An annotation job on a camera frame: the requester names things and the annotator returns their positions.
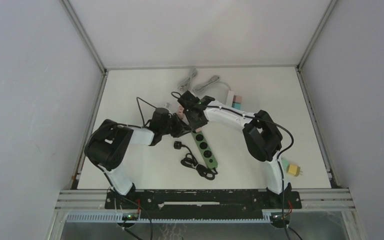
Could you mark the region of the green plug adapter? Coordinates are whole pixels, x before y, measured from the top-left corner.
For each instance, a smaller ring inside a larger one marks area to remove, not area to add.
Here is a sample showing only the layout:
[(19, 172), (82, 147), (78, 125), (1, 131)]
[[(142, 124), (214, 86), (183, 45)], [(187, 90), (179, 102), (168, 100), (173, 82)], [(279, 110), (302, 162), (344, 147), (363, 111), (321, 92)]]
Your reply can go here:
[(280, 162), (281, 162), (281, 164), (282, 164), (282, 168), (283, 168), (284, 170), (287, 170), (288, 167), (289, 167), (289, 165), (290, 165), (290, 162), (289, 162), (287, 159), (282, 159)]

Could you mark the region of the white power strip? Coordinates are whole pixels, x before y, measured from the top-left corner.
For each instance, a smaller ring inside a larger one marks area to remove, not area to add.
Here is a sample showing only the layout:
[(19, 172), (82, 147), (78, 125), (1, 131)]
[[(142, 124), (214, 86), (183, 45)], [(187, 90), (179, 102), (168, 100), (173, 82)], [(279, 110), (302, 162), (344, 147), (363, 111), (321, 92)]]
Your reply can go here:
[(177, 116), (183, 121), (185, 118), (184, 108), (180, 105), (176, 112)]
[(225, 105), (231, 107), (234, 101), (235, 93), (232, 90), (227, 92), (227, 97), (225, 101)]

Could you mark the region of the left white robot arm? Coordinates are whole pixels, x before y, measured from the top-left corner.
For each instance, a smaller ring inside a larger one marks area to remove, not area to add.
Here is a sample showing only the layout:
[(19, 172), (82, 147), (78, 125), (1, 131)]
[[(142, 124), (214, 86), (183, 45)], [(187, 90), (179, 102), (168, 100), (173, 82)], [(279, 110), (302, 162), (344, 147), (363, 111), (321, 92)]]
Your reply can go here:
[(176, 113), (158, 107), (143, 126), (104, 120), (90, 136), (84, 147), (84, 154), (118, 193), (118, 204), (129, 209), (135, 205), (137, 196), (131, 191), (135, 185), (122, 164), (128, 147), (155, 146), (165, 135), (179, 138), (191, 131), (192, 128)]

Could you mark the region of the pink plug adapter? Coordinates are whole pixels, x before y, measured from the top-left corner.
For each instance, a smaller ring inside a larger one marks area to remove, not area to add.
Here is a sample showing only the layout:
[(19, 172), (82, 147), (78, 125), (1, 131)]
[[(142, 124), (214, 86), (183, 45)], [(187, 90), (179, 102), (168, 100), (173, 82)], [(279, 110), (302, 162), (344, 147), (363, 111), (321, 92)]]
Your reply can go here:
[(243, 101), (243, 98), (240, 95), (235, 95), (234, 98), (233, 98), (233, 102), (234, 103), (241, 104), (242, 101)]
[(181, 120), (184, 119), (184, 113), (183, 113), (182, 111), (178, 111), (178, 112), (177, 112), (177, 116), (178, 116)]

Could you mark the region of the green power strip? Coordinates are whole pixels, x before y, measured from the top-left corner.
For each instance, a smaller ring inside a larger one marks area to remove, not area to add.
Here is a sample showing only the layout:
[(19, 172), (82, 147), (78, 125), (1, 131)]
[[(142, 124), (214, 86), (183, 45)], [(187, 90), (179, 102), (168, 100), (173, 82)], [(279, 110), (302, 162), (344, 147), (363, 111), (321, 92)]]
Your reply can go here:
[(218, 168), (218, 162), (217, 159), (205, 137), (203, 134), (203, 131), (192, 131), (191, 135), (193, 137), (193, 140), (195, 141), (195, 144), (205, 162), (205, 165), (209, 169), (217, 169)]

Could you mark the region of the teal plug adapter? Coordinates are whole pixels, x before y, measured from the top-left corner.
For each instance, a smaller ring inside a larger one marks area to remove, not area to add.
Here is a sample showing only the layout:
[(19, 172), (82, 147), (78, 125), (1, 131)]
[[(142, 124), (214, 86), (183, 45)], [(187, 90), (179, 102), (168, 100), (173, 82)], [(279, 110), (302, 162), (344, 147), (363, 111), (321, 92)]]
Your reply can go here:
[(236, 110), (241, 110), (241, 103), (239, 103), (239, 102), (233, 102), (232, 103), (232, 107), (234, 108), (234, 109), (236, 109)]

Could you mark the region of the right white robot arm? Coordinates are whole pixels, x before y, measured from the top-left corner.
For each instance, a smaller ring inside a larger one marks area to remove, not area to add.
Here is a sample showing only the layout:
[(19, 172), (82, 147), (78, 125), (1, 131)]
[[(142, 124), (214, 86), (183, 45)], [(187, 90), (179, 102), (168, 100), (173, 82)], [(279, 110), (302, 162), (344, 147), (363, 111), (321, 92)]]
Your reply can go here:
[(290, 149), (294, 138), (290, 131), (273, 122), (268, 112), (245, 112), (222, 104), (212, 97), (202, 99), (179, 97), (183, 113), (192, 131), (216, 122), (235, 129), (243, 134), (249, 154), (265, 166), (269, 203), (275, 208), (282, 208), (289, 201), (291, 184), (285, 179), (281, 154)]

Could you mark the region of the yellow plug adapter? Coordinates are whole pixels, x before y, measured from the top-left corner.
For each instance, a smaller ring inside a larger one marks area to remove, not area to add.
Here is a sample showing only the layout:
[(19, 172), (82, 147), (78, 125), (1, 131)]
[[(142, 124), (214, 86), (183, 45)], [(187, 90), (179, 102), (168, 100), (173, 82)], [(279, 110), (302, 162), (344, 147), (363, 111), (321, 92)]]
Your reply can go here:
[(301, 167), (291, 163), (287, 166), (286, 172), (294, 177), (298, 177), (302, 174)]

